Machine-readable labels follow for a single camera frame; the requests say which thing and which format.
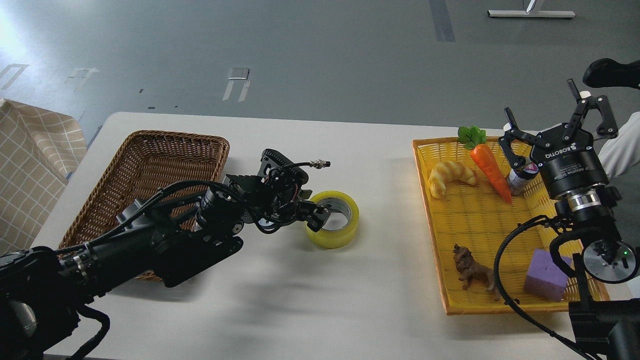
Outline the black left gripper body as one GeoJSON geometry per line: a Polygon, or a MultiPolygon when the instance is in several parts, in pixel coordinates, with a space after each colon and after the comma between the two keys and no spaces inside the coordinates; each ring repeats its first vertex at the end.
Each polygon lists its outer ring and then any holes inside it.
{"type": "Polygon", "coordinates": [[[310,189],[293,180],[257,181],[252,192],[245,194],[249,219],[259,231],[272,234],[282,227],[306,218],[303,202],[311,197],[310,189]]]}

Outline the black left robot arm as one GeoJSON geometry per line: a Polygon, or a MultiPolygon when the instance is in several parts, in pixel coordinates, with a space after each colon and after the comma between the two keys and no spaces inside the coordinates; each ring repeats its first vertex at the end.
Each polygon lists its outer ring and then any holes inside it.
{"type": "Polygon", "coordinates": [[[90,307],[96,297],[147,271],[165,287],[176,287],[235,255],[246,224],[264,234],[297,222],[313,232],[322,230],[332,207],[310,199],[312,192],[303,189],[309,179],[304,167],[329,166],[323,160],[292,162],[267,148],[256,175],[178,181],[94,240],[3,254],[1,358],[41,360],[85,317],[101,327],[71,356],[84,359],[110,329],[109,316],[90,307]]]}

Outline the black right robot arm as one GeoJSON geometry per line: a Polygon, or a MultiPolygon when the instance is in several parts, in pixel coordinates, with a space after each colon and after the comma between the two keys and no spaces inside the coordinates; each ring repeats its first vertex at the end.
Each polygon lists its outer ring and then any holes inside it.
{"type": "Polygon", "coordinates": [[[583,130],[582,123],[590,110],[602,118],[596,133],[599,139],[618,136],[608,98],[578,91],[574,81],[567,81],[576,100],[569,121],[536,135],[519,130],[514,114],[505,108],[510,128],[499,137],[498,144],[512,169],[525,166],[526,158],[512,150],[512,142],[530,145],[528,159],[535,163],[547,194],[555,201],[557,214],[550,218],[537,215],[519,224],[499,246],[494,258],[494,284],[516,314],[562,342],[587,360],[637,360],[639,345],[639,299],[596,301],[588,278],[605,284],[624,284],[639,275],[639,251],[622,240],[613,208],[621,200],[620,192],[610,186],[608,176],[594,150],[594,136],[583,130]],[[499,265],[508,244],[524,231],[544,226],[556,232],[549,251],[555,266],[578,285],[578,301],[570,301],[569,318],[574,340],[567,339],[533,319],[519,302],[506,292],[499,275],[499,265]]]}

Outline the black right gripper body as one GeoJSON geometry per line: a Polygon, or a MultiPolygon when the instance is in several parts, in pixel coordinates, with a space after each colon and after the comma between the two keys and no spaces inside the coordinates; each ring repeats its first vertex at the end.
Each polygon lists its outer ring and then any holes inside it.
{"type": "Polygon", "coordinates": [[[566,126],[566,123],[560,123],[537,133],[537,137],[550,146],[533,145],[531,148],[530,158],[537,164],[551,199],[608,184],[608,176],[594,150],[592,133],[579,129],[565,142],[566,126]]]}

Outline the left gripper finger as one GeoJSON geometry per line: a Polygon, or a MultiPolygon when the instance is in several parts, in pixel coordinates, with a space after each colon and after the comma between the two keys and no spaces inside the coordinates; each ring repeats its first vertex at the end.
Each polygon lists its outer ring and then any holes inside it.
{"type": "Polygon", "coordinates": [[[300,221],[306,223],[311,232],[317,233],[329,220],[330,208],[331,205],[303,200],[300,202],[300,221]]]}

